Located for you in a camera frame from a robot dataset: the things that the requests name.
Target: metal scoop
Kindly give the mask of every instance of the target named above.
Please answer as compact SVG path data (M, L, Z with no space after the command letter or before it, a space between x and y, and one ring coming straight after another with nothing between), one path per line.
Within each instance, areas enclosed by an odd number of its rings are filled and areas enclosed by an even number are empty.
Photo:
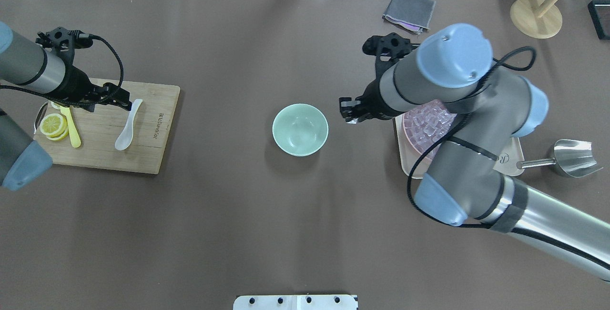
M555 171L560 175L573 178L581 178L603 169L593 158L590 142L567 139L555 143L552 158L517 162L518 169L549 165L555 165Z

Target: gray cloth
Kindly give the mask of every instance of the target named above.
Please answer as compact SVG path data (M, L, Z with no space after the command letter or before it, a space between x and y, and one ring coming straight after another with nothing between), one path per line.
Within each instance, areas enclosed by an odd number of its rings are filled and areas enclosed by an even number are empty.
M435 0L391 0L383 18L415 34L421 34L424 29L430 29L434 5Z

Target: white metal plate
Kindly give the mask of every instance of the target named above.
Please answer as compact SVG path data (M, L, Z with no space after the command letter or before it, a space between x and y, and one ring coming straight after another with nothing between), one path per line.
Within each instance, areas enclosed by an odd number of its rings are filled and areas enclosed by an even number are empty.
M357 310L357 295L250 295L233 302L233 310Z

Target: lemon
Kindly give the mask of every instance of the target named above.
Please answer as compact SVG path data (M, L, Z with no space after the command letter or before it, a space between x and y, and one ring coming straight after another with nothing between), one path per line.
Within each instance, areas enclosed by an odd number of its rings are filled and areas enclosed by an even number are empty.
M68 127L66 127L63 133L59 134L58 136L47 136L46 138L50 139L51 141L59 141L65 139L66 136L68 136Z
M59 136L62 135L64 130L68 127L66 118L59 113L50 113L44 116L42 123L40 123L40 133L46 136Z

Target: spoon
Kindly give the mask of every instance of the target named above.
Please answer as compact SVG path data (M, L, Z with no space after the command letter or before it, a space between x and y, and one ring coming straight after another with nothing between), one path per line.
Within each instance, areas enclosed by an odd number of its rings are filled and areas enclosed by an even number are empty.
M72 145L72 147L77 149L81 146L81 136L79 136L78 131L76 131L76 125L74 125L74 120L72 119L72 112L70 111L70 108L66 108L65 106L61 106L54 102L51 102L51 106L61 111L61 114L64 115L68 120L68 135L70 136L70 144Z
M116 138L116 150L122 151L131 145L131 140L133 140L133 119L135 118L135 113L138 112L140 104L142 104L141 99L137 99L131 104L131 111L129 111L125 128L123 128L121 134Z

